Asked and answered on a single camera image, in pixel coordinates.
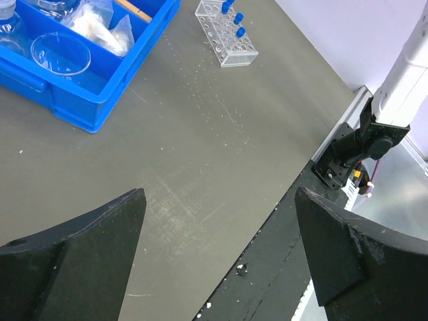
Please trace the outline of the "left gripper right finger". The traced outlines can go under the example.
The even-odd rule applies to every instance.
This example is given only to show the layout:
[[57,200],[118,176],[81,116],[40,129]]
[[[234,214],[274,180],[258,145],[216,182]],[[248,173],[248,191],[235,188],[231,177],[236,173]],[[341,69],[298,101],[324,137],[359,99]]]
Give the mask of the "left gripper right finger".
[[344,209],[365,279],[333,305],[337,320],[426,320],[427,242]]

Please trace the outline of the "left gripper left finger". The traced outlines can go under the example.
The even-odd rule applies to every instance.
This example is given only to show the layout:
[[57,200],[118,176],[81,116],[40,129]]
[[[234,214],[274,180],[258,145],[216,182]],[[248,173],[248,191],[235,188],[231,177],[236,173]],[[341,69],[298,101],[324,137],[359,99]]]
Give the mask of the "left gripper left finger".
[[117,320],[145,211],[133,189],[1,246],[1,319]]

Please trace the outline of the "clear glass beaker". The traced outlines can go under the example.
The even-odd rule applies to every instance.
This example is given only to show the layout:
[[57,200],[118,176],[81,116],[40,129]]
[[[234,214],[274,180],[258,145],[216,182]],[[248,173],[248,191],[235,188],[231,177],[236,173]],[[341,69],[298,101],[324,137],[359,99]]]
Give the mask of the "clear glass beaker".
[[90,49],[83,41],[58,31],[35,38],[30,53],[37,65],[65,78],[83,74],[92,62]]

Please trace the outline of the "clear glass flask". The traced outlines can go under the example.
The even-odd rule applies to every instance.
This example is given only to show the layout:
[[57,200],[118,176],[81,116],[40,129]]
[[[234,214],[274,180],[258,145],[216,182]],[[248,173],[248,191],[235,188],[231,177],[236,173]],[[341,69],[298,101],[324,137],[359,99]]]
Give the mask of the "clear glass flask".
[[16,11],[16,1],[1,1],[1,46],[25,58],[29,57],[27,28]]

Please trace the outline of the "beige glove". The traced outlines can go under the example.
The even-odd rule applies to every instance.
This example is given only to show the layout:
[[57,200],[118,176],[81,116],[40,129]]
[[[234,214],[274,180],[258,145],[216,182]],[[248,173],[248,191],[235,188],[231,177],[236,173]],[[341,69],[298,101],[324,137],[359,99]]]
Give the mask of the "beige glove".
[[112,1],[80,1],[61,24],[98,44],[116,56],[124,58],[134,45],[129,14],[110,29],[114,14]]

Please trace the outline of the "clear acrylic tube rack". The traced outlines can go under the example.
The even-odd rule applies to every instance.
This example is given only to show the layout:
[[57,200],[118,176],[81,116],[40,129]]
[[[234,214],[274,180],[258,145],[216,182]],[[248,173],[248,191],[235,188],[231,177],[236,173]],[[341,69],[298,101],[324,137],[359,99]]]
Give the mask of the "clear acrylic tube rack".
[[238,11],[232,4],[226,17],[219,19],[217,15],[222,2],[224,1],[201,1],[195,16],[222,68],[248,66],[258,56],[258,51],[247,31],[237,45],[231,46],[235,35],[231,32],[231,25]]

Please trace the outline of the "wooden test tube clamp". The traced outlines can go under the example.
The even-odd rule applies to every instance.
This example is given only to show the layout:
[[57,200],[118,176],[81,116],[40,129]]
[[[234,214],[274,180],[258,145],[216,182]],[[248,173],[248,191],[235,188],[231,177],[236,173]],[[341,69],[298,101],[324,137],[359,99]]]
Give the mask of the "wooden test tube clamp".
[[123,8],[129,10],[129,12],[135,14],[139,18],[141,18],[143,21],[150,23],[152,21],[152,17],[149,16],[147,13],[145,13],[142,9],[138,8],[137,6],[133,5],[128,0],[116,0],[116,2],[121,5]]

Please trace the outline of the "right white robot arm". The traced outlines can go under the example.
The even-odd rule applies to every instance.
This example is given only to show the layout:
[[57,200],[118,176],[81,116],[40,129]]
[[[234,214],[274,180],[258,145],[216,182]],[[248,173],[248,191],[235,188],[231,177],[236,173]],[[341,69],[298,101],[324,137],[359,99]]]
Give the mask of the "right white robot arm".
[[360,127],[333,141],[329,150],[344,167],[379,160],[410,131],[427,97],[427,7],[384,82],[360,113]]

